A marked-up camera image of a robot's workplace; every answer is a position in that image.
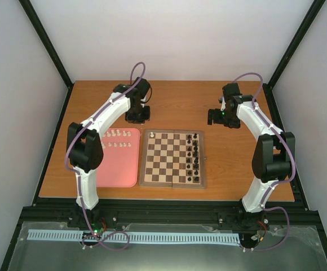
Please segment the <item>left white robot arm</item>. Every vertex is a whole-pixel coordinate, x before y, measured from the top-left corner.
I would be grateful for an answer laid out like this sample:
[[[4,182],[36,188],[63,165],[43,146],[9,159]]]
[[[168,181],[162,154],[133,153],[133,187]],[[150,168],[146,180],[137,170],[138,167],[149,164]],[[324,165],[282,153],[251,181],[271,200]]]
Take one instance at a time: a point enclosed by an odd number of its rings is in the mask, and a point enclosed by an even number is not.
[[[150,106],[146,105],[152,91],[150,83],[141,77],[131,85],[119,84],[108,100],[89,118],[68,126],[67,150],[64,163],[76,176],[76,203],[84,210],[81,221],[88,227],[100,222],[95,210],[99,198],[96,190],[96,170],[103,161],[101,138],[122,115],[128,123],[143,124],[150,119]]]

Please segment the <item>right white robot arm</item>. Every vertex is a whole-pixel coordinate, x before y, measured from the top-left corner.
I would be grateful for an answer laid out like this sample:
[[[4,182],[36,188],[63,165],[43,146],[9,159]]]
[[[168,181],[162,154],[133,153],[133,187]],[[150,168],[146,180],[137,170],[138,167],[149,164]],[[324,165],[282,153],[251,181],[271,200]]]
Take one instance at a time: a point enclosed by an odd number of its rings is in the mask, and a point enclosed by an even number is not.
[[[221,108],[209,109],[207,123],[238,129],[245,124],[256,140],[251,161],[254,179],[241,204],[246,213],[264,210],[266,202],[280,182],[296,174],[295,136],[277,127],[261,110],[252,95],[243,95],[238,83],[223,86]]]

